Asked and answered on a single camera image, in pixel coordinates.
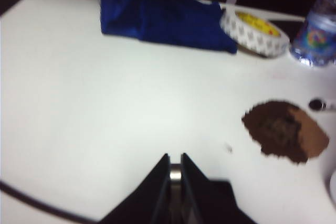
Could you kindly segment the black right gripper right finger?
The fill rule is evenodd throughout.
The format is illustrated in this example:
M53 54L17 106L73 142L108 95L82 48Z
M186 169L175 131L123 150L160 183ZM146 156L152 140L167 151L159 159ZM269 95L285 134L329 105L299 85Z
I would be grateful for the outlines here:
M182 188L197 223L254 223L236 202L227 180L210 180L186 154L181 156Z

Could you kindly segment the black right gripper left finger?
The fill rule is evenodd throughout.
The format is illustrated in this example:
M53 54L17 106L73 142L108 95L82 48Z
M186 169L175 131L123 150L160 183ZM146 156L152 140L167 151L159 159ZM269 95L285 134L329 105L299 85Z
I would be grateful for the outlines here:
M170 158L164 154L142 183L100 223L169 223Z

